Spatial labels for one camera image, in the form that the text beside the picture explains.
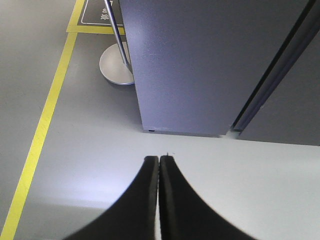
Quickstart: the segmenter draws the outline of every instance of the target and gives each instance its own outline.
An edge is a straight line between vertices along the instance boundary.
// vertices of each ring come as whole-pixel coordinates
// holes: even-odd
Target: gray cabinet
[[[320,33],[239,138],[320,145]]]
[[[202,135],[228,131],[307,4],[119,2],[143,128]]]

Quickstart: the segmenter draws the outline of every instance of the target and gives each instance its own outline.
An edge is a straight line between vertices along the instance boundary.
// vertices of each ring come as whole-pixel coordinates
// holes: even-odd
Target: gray floor
[[[51,12],[43,12],[50,3],[32,1],[31,6],[33,15],[61,14],[60,24],[45,22],[51,31],[42,23],[34,28],[35,18],[24,34],[5,28],[0,35],[2,225],[74,4],[60,0]],[[7,17],[17,11],[27,15],[18,7],[30,9],[30,1],[26,6],[1,1],[0,19],[3,11]],[[24,35],[28,42],[18,40]],[[76,40],[16,240],[62,239],[108,208],[145,156],[167,153],[201,197],[247,233],[261,240],[320,238],[320,148],[143,132],[134,86],[115,86],[99,71],[99,57],[112,43],[112,36],[98,34],[79,34]]]
[[[74,4],[0,1],[0,230],[56,72]]]

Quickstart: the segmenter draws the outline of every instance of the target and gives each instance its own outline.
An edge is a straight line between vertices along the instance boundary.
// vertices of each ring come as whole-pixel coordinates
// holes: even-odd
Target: yellow floor line
[[[120,35],[125,35],[123,27],[118,27]],[[85,26],[85,25],[68,25],[68,33],[85,33],[85,34],[114,34],[111,26]]]
[[[68,33],[58,67],[49,90],[49,94],[45,101],[43,111],[35,130],[31,147],[29,149],[29,153],[27,155],[8,215],[2,229],[0,240],[13,240],[16,234],[18,223],[27,199],[34,173],[36,171],[50,122],[55,111],[59,93],[65,79],[77,35],[78,34],[76,32]]]
[[[68,25],[77,25],[85,0],[76,0]]]

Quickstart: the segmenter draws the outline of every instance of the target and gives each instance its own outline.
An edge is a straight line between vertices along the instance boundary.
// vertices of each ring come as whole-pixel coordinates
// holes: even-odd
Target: stanchion base
[[[129,56],[127,43],[122,42],[122,44],[125,54]],[[135,83],[134,76],[122,61],[117,44],[111,45],[103,52],[99,67],[102,75],[113,84],[131,85]]]

